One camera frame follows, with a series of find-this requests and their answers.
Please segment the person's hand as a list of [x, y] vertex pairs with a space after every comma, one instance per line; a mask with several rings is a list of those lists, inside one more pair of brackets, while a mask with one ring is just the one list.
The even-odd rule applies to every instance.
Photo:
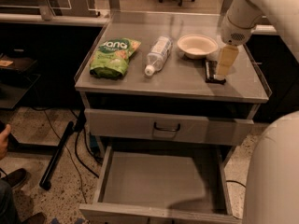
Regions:
[[7, 155], [8, 136], [10, 135], [10, 132], [11, 126], [9, 124], [7, 124], [5, 129], [0, 132], [0, 160]]

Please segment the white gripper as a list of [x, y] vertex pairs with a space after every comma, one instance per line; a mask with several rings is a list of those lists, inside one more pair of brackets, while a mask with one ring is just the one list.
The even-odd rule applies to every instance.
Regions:
[[227, 16], [223, 18], [221, 23], [221, 40], [227, 45], [220, 50], [214, 78], [217, 80], [226, 78], [239, 53], [237, 46], [247, 43], [254, 29], [255, 26], [250, 26], [249, 28], [239, 27], [233, 24]]

